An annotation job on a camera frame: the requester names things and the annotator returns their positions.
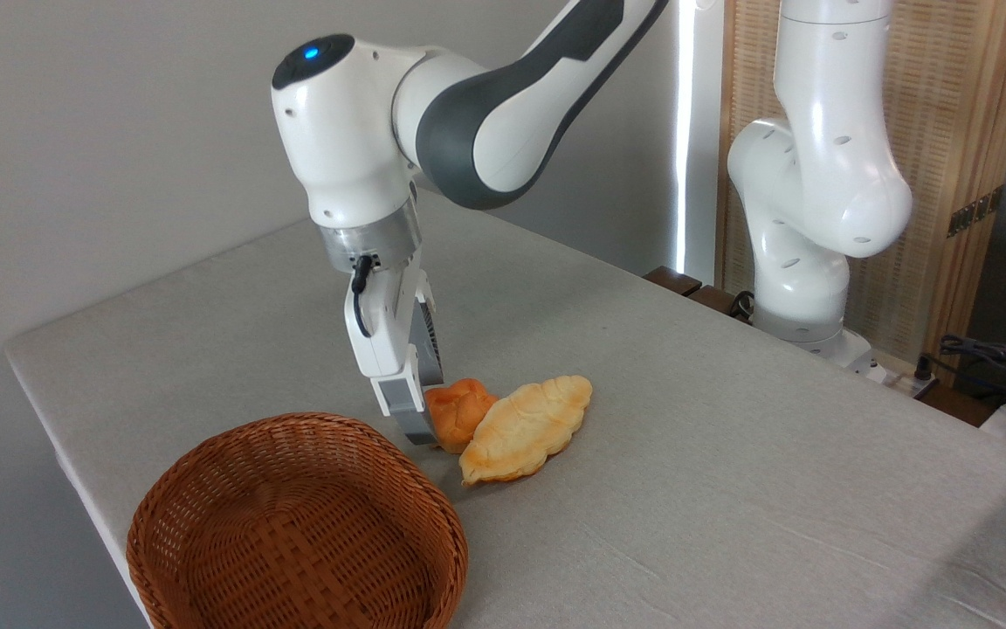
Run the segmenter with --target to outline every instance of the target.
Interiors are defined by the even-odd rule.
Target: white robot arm
[[[383,414],[435,440],[422,386],[443,381],[421,268],[412,176],[491,209],[533,186],[556,143],[667,0],[572,0],[515,63],[487,71],[440,48],[321,36],[285,56],[272,101]]]
[[[727,158],[751,232],[754,326],[861,374],[873,361],[843,327],[845,256],[879,254],[910,218],[883,125],[892,4],[783,0],[775,91],[787,120],[747,125]]]

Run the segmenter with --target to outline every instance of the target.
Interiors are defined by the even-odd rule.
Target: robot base
[[[887,370],[878,365],[875,355],[871,353],[871,343],[853,331],[842,329],[825,340],[792,342],[795,347],[802,347],[811,354],[821,355],[827,361],[846,367],[870,380],[883,383],[887,377]]]

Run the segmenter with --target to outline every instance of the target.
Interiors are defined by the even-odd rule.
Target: wicker basket
[[[281,415],[155,483],[127,539],[155,626],[446,626],[467,576],[453,505],[371,427]]]

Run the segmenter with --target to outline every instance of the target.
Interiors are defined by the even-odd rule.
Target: bread
[[[526,383],[487,411],[460,455],[465,487],[536,473],[546,457],[569,445],[593,398],[583,375]]]
[[[496,402],[499,398],[488,394],[483,382],[475,378],[427,390],[427,405],[437,431],[437,442],[447,453],[464,453],[480,420]]]

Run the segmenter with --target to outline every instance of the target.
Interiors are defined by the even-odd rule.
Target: gray tablecloth
[[[455,626],[1006,626],[1006,443],[585,255],[435,195],[447,378],[585,374],[574,442],[464,489],[380,417],[347,277],[300,222],[23,334],[8,355],[116,564],[176,458],[292,411],[372,423],[452,498]]]

